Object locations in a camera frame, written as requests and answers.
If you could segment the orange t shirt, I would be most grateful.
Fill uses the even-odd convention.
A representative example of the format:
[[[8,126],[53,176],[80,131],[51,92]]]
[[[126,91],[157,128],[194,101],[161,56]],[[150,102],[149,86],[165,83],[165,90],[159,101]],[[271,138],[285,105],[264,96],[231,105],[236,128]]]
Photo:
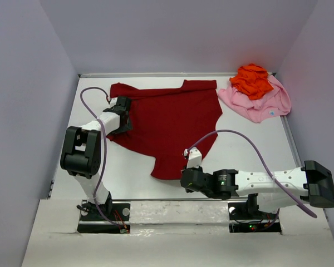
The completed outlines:
[[[237,75],[229,80],[232,87],[245,94],[250,100],[259,100],[273,91],[268,76],[265,68],[251,63],[240,66]]]

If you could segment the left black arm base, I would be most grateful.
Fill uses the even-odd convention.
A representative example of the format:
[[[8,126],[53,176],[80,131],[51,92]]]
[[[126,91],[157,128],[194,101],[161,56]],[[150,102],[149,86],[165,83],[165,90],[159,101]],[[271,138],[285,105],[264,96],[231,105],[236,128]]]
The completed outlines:
[[[131,205],[129,202],[113,202],[109,214],[101,208],[111,222],[104,219],[92,203],[83,201],[81,205],[77,205],[77,208],[80,211],[77,231],[81,234],[130,233]]]

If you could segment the dark red t shirt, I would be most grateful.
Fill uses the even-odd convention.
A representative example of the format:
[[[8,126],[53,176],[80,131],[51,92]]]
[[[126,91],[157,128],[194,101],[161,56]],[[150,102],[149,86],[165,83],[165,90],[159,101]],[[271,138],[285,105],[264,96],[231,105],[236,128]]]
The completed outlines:
[[[183,156],[204,135],[215,130],[222,109],[215,80],[185,80],[179,88],[138,89],[111,85],[110,96],[132,100],[132,130],[109,135],[120,146],[155,158],[152,177],[178,180],[187,160]]]

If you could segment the metal rail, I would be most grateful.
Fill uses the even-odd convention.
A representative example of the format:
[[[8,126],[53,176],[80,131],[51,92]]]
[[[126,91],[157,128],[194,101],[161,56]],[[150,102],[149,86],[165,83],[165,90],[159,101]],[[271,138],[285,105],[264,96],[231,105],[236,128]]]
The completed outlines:
[[[281,116],[281,122],[286,134],[286,138],[289,144],[289,148],[293,157],[293,161],[296,167],[290,170],[282,171],[281,173],[281,184],[285,186],[291,193],[299,198],[303,203],[309,204],[309,188],[306,171],[303,168],[304,163],[301,162],[298,154],[296,143],[294,141],[291,128],[289,126],[286,116]]]
[[[231,202],[237,202],[237,201],[247,201],[247,197],[232,197],[228,199],[227,201]],[[131,201],[220,201],[220,199],[211,199],[211,198],[164,198],[164,199],[118,199],[113,198],[113,201],[125,201],[125,202],[131,202]]]

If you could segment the front metal rail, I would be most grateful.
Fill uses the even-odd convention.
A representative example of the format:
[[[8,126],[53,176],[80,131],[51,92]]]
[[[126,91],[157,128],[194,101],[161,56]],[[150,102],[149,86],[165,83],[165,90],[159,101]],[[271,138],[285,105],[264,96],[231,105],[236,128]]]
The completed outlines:
[[[237,202],[237,201],[247,201],[247,197],[232,197],[228,199],[227,201],[231,202]],[[125,201],[125,202],[131,202],[131,201],[220,201],[220,199],[211,199],[211,198],[164,198],[164,199],[118,199],[113,198],[113,201]]]

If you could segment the pink t shirt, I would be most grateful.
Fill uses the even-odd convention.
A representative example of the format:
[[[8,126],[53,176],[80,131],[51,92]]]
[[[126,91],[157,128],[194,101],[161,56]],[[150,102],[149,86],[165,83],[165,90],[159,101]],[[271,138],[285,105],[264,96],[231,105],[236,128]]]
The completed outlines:
[[[289,114],[292,105],[286,89],[273,75],[268,77],[268,82],[273,90],[258,100],[250,100],[232,86],[220,89],[217,95],[231,110],[254,123]]]

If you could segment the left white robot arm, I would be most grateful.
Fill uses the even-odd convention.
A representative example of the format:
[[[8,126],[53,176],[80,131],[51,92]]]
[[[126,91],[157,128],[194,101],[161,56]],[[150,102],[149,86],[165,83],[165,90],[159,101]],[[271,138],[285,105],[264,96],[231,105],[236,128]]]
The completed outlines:
[[[110,107],[93,121],[66,130],[60,166],[78,181],[86,194],[87,203],[80,207],[81,211],[104,216],[111,214],[111,193],[102,182],[106,160],[101,156],[106,156],[106,136],[132,130],[130,107],[130,98],[113,98]]]

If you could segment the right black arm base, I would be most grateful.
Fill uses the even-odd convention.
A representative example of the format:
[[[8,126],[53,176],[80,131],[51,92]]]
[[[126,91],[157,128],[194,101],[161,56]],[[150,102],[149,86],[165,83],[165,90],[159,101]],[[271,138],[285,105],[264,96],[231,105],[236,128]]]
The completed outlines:
[[[276,214],[256,210],[249,212],[246,202],[228,204],[229,231],[239,233],[281,233],[281,225]]]

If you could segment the right side metal rail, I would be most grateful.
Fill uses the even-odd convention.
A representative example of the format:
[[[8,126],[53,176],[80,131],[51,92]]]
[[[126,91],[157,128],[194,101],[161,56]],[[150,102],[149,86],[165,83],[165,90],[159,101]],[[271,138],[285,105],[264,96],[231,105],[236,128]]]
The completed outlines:
[[[291,128],[289,126],[286,116],[281,116],[281,122],[286,134],[286,138],[289,144],[289,148],[293,157],[293,161],[296,167],[290,170],[282,171],[281,173],[281,184],[285,186],[291,193],[299,198],[303,203],[309,204],[309,188],[306,171],[303,168],[304,163],[301,162],[298,154],[296,143],[294,141]]]

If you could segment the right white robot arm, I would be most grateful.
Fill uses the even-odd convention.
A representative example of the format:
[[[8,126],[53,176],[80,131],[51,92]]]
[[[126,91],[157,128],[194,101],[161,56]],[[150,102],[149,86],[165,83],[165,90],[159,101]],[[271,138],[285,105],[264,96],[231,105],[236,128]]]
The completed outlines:
[[[334,208],[332,173],[316,161],[305,161],[302,167],[272,175],[235,169],[208,174],[201,167],[188,168],[180,183],[186,192],[200,192],[210,199],[246,197],[244,209],[251,215],[305,203],[320,209]]]

